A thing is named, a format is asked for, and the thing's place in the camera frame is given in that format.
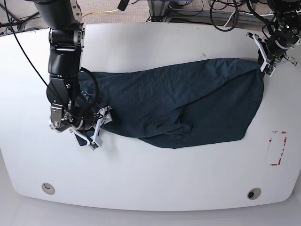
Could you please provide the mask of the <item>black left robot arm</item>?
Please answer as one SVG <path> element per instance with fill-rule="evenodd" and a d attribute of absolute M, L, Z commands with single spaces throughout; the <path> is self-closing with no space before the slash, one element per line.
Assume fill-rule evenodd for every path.
<path fill-rule="evenodd" d="M 262 31 L 267 29 L 269 36 L 260 38 L 248 32 L 258 47 L 258 62 L 261 72 L 272 76 L 277 66 L 285 63 L 297 65 L 294 57 L 287 51 L 301 44 L 301 2 L 299 0 L 268 0 L 267 5 L 273 11 L 273 18 L 268 20 L 257 14 L 250 1 L 246 1 L 249 11 L 264 23 Z"/>

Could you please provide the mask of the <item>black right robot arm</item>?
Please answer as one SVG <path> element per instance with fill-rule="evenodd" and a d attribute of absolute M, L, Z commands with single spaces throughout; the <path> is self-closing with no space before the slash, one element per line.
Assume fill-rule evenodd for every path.
<path fill-rule="evenodd" d="M 50 127 L 57 132 L 69 129 L 81 145 L 95 150 L 103 143 L 100 128 L 112 116 L 111 107 L 99 101 L 96 77 L 81 67 L 86 31 L 81 9 L 75 0 L 36 0 L 34 5 L 50 28 Z"/>

